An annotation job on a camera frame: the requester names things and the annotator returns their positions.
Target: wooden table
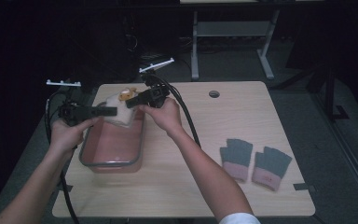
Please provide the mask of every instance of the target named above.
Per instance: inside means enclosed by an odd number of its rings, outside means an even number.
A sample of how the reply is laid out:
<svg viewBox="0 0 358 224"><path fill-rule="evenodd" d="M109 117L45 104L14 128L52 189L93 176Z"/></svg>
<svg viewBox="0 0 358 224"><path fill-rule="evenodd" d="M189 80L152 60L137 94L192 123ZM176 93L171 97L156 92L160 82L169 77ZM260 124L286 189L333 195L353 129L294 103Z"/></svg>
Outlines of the wooden table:
<svg viewBox="0 0 358 224"><path fill-rule="evenodd" d="M200 143L221 164L219 148L228 138L254 145L249 176L257 151L275 147L293 157L280 189L273 192L248 180L240 184L257 217L312 216L315 207L304 183L269 92L262 82L172 83L181 93L194 121ZM144 84L102 85L94 105L126 87L146 89ZM218 98L209 96L219 91ZM183 125L191 134L185 115ZM83 166L78 152L66 179L72 185L72 204L79 217L212 217L179 149L154 121L145 124L143 166L134 174L94 174ZM53 207L56 217L69 217L63 193Z"/></svg>

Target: yellow object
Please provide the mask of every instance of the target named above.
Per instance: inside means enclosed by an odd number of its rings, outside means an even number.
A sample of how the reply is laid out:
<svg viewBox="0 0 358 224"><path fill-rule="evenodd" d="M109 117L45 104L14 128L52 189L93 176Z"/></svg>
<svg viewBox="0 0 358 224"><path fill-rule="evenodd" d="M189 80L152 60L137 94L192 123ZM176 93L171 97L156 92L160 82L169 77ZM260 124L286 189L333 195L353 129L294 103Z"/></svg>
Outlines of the yellow object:
<svg viewBox="0 0 358 224"><path fill-rule="evenodd" d="M135 92L136 92L136 88L134 87L126 88L124 91L120 93L120 95L118 96L118 100L119 101L130 100L130 98L134 96Z"/></svg>

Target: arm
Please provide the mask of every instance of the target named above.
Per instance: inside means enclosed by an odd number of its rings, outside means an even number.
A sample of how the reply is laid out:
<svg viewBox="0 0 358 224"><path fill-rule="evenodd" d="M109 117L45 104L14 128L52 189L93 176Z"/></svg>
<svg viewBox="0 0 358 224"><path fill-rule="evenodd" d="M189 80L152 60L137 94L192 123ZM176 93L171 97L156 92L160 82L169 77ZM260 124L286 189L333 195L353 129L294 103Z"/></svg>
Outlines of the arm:
<svg viewBox="0 0 358 224"><path fill-rule="evenodd" d="M97 119L69 127L59 119L52 128L48 153L36 167L14 200L0 213L0 223L39 223L74 146L83 141L83 132Z"/></svg>
<svg viewBox="0 0 358 224"><path fill-rule="evenodd" d="M205 202L218 221L233 213L253 213L237 182L183 129L179 105L173 99L167 98L160 109L147 105L140 105L139 108L149 114L179 147Z"/></svg>

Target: hole in table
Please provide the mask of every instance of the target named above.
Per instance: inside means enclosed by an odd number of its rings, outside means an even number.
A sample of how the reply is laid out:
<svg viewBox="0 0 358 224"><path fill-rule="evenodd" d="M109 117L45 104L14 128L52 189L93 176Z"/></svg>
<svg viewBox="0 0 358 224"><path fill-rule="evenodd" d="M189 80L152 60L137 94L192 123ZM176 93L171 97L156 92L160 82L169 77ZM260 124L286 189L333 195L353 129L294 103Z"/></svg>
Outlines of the hole in table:
<svg viewBox="0 0 358 224"><path fill-rule="evenodd" d="M210 91L209 96L211 96L212 98L217 98L217 97L220 96L220 92L218 92L218 91Z"/></svg>

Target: white sleeve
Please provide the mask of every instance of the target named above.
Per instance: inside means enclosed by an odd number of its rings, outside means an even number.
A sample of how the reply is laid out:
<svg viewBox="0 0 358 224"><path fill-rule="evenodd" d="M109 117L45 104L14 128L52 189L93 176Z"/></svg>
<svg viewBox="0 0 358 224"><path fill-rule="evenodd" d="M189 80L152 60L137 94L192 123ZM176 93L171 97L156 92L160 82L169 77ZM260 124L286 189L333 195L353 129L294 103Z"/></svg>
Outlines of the white sleeve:
<svg viewBox="0 0 358 224"><path fill-rule="evenodd" d="M260 222L251 214L234 213L224 217L219 224L260 224Z"/></svg>

